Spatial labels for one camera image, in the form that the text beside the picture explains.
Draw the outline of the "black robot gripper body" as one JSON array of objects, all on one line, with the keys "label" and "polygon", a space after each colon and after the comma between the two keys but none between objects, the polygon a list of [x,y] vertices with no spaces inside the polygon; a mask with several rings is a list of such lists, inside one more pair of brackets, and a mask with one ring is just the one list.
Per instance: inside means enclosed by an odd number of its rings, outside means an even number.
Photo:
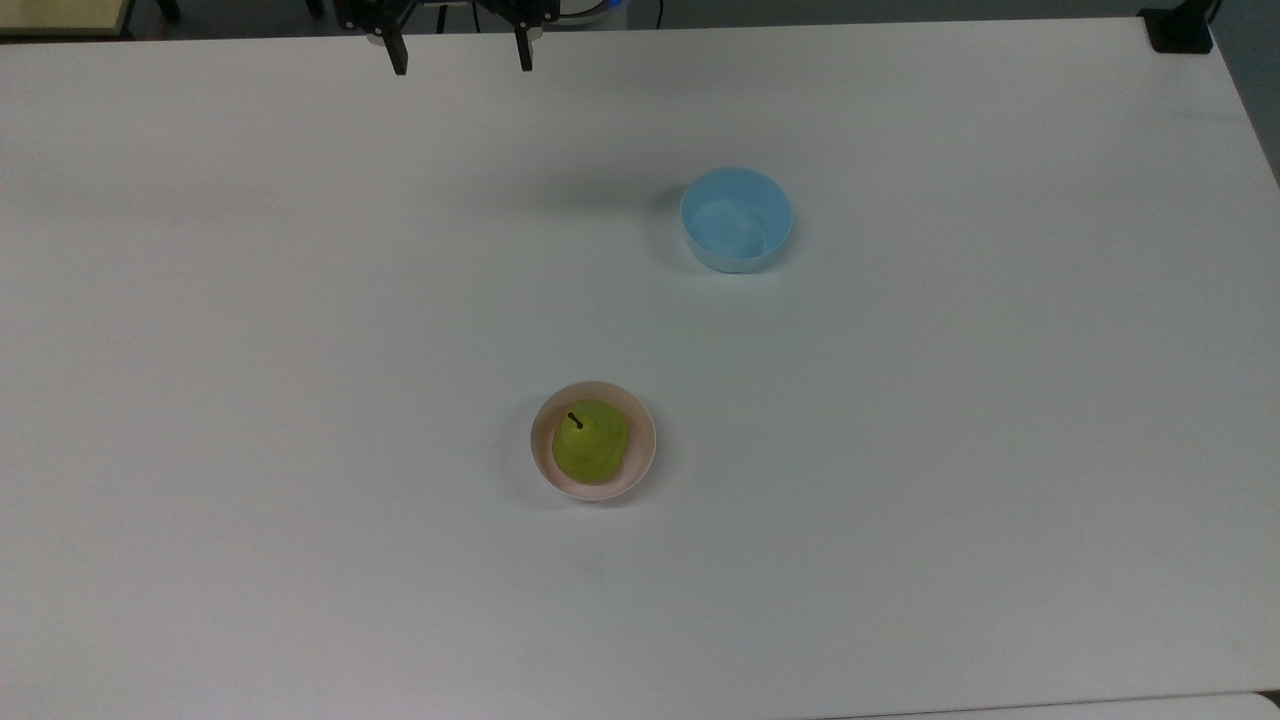
[{"label": "black robot gripper body", "polygon": [[424,4],[475,4],[516,29],[540,28],[562,17],[561,1],[334,1],[333,12],[339,27],[383,38],[402,31],[412,12]]}]

